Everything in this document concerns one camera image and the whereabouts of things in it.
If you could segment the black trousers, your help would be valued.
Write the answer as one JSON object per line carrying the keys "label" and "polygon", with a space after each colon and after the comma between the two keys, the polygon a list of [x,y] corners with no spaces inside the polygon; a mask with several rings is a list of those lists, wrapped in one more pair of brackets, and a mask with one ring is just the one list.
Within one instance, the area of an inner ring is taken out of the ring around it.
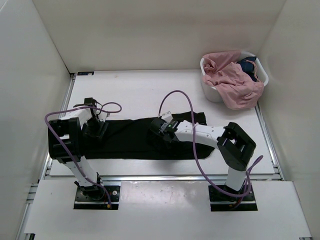
{"label": "black trousers", "polygon": [[168,150],[152,145],[150,126],[154,117],[108,120],[101,142],[84,139],[86,159],[193,160],[191,142],[173,142]]}

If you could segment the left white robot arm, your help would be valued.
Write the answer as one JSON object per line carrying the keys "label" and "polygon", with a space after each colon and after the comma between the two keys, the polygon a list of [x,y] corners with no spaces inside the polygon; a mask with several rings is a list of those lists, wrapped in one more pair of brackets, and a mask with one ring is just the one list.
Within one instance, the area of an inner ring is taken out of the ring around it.
{"label": "left white robot arm", "polygon": [[76,177],[75,184],[83,195],[100,201],[107,198],[102,179],[85,157],[86,143],[102,143],[108,123],[99,120],[98,102],[85,98],[60,119],[46,121],[48,150],[52,159],[66,166]]}

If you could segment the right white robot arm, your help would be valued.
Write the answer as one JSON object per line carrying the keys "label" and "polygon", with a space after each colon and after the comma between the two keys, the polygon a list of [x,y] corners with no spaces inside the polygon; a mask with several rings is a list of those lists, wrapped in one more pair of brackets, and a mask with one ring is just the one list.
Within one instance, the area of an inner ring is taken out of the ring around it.
{"label": "right white robot arm", "polygon": [[[166,112],[155,117],[150,124],[150,132],[158,137],[168,150],[177,150],[177,144],[191,143],[195,163],[204,179],[219,193],[230,200],[246,197],[252,188],[251,167],[248,166],[256,149],[254,140],[235,122],[226,126],[208,126],[196,122],[195,113],[190,120],[174,117]],[[202,169],[197,145],[218,150],[228,166],[225,187],[221,188]]]}

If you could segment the pink trousers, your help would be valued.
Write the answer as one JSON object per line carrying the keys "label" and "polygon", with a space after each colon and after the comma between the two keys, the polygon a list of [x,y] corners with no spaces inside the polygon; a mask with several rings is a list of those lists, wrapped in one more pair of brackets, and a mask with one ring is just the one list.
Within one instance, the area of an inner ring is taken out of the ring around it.
{"label": "pink trousers", "polygon": [[241,50],[205,54],[203,65],[205,84],[215,87],[222,102],[231,110],[255,107],[264,91],[262,81],[254,82],[237,64]]}

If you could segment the dark label sticker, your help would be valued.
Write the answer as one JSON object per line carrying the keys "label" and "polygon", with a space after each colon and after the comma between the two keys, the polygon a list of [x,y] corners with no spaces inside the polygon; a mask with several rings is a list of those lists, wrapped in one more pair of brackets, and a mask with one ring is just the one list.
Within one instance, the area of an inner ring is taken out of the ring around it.
{"label": "dark label sticker", "polygon": [[94,71],[79,71],[77,73],[78,76],[93,76],[94,75]]}

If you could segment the white laundry basket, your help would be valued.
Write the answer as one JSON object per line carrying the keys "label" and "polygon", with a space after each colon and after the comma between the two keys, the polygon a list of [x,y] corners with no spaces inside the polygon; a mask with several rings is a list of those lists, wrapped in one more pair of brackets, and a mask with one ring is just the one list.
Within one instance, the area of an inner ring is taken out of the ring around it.
{"label": "white laundry basket", "polygon": [[[255,55],[251,52],[242,50],[237,61],[240,61],[240,60],[247,58],[247,57],[255,57]],[[202,74],[202,76],[204,76],[205,75],[205,70],[204,70],[205,59],[203,57],[201,58],[199,64],[200,64],[201,74]],[[256,73],[257,73],[258,79],[261,82],[263,82],[264,86],[266,86],[269,83],[269,76],[267,75],[264,67],[262,66],[262,64],[257,56],[255,59],[255,65],[256,65]],[[213,103],[223,102],[220,94],[218,93],[218,91],[215,87],[209,86],[206,83],[204,83],[204,81],[202,80],[202,77],[200,78],[200,82],[201,82],[201,86],[202,86],[204,95],[210,102],[213,102]]]}

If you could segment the navy garment in basket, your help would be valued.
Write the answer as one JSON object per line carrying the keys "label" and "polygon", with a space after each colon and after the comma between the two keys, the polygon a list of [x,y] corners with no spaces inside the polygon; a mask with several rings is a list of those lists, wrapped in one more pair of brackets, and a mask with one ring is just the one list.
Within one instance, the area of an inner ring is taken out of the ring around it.
{"label": "navy garment in basket", "polygon": [[258,82],[259,78],[257,75],[258,67],[256,64],[256,56],[248,56],[237,62],[241,66],[243,72],[245,72],[254,81]]}

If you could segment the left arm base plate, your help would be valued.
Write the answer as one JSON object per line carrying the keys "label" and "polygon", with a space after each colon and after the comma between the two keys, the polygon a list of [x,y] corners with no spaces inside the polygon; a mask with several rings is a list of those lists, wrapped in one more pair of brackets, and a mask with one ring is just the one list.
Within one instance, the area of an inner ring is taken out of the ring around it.
{"label": "left arm base plate", "polygon": [[77,187],[73,208],[75,210],[118,210],[121,194],[120,185],[105,185],[104,186],[110,196],[110,202],[103,189],[100,189],[97,194],[85,194]]}

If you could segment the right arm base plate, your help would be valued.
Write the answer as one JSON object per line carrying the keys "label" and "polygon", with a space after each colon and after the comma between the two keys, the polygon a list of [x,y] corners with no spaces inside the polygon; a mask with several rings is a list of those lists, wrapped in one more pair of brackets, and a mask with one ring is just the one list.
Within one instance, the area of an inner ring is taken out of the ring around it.
{"label": "right arm base plate", "polygon": [[231,197],[215,189],[212,185],[208,186],[208,194],[211,212],[250,212],[258,211],[253,187],[248,195],[241,200],[240,197]]}

